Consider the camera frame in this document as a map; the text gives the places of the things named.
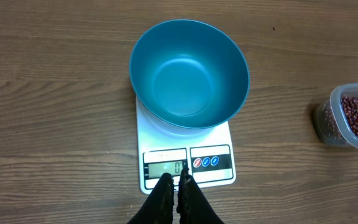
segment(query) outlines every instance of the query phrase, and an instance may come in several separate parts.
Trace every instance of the wooden table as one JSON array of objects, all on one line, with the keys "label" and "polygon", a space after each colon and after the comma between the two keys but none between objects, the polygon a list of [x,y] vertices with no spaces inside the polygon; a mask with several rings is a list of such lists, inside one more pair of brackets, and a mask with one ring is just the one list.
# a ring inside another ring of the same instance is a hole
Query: wooden table
[{"label": "wooden table", "polygon": [[221,219],[358,224],[358,150],[321,144],[310,116],[358,82],[356,0],[0,0],[0,224],[126,223],[138,211],[129,57],[176,18],[223,30],[250,68],[229,122],[237,180],[203,190]]}]

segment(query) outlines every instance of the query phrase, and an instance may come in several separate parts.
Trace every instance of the button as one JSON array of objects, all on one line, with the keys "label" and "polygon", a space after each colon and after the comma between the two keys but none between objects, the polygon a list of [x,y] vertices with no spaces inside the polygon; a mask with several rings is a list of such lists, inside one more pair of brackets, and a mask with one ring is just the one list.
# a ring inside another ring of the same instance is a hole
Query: button
[{"label": "button", "polygon": [[218,164],[219,162],[219,157],[218,156],[214,156],[212,159],[211,159],[211,165],[212,166],[216,166],[216,164]]},{"label": "button", "polygon": [[209,162],[211,162],[211,159],[209,157],[205,157],[203,159],[203,167],[206,167],[209,165]]},{"label": "button", "polygon": [[194,168],[197,168],[197,167],[199,167],[199,166],[201,166],[201,159],[200,159],[200,158],[197,158],[197,159],[194,161],[194,163],[193,163],[193,167],[194,167]]}]

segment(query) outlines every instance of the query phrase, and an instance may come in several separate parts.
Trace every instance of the scale control panel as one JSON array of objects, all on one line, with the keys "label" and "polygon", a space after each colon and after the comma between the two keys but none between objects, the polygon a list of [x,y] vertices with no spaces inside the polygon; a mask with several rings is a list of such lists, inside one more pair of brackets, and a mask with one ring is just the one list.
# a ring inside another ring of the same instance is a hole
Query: scale control panel
[{"label": "scale control panel", "polygon": [[236,178],[234,157],[228,144],[184,147],[143,153],[143,177],[140,177],[143,184],[140,187],[149,194],[161,175],[168,172],[178,190],[180,173],[185,167],[199,187],[231,184]]}]

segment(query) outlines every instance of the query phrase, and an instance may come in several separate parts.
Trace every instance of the red button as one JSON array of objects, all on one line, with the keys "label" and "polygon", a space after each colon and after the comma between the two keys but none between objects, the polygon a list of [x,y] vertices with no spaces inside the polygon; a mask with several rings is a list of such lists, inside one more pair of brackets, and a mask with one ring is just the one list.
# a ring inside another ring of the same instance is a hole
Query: red button
[{"label": "red button", "polygon": [[194,163],[193,163],[193,167],[197,168],[201,165],[201,159],[197,158]]}]

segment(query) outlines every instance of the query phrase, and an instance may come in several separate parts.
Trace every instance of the scale platform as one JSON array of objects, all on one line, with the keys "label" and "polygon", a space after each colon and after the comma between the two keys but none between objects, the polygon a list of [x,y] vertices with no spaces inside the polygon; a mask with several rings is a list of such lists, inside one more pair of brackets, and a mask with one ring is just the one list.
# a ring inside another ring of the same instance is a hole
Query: scale platform
[{"label": "scale platform", "polygon": [[173,176],[178,190],[180,172],[189,174],[200,188],[231,184],[236,179],[228,122],[208,129],[186,129],[151,113],[137,98],[137,137],[140,189],[149,194],[163,173]]}]

